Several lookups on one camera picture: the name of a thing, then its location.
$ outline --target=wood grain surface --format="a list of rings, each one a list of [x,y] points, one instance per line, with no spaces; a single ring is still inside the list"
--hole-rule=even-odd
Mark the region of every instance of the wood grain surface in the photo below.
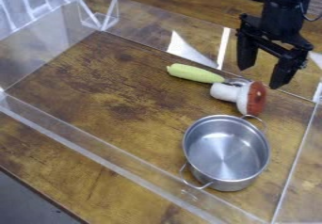
[[[138,1],[234,28],[239,13],[261,10],[261,4],[246,0]],[[87,2],[103,11],[109,0]],[[318,40],[318,26],[306,28],[312,40]],[[206,115],[241,115],[234,104],[210,98],[207,84],[167,74],[166,66],[178,61],[194,65],[97,32],[16,84],[10,94],[178,175],[187,126]],[[312,102],[269,89],[261,116],[269,126],[269,169],[241,192],[209,190],[266,221],[276,211],[312,111]],[[0,115],[0,122],[0,166],[86,221],[203,223],[7,116]]]

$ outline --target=metal bowl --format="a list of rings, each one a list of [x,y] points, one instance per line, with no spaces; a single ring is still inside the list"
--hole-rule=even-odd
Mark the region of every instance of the metal bowl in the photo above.
[[[229,115],[209,116],[198,120],[183,137],[183,152],[190,170],[203,186],[221,191],[246,188],[269,165],[270,147],[260,129],[241,118]]]

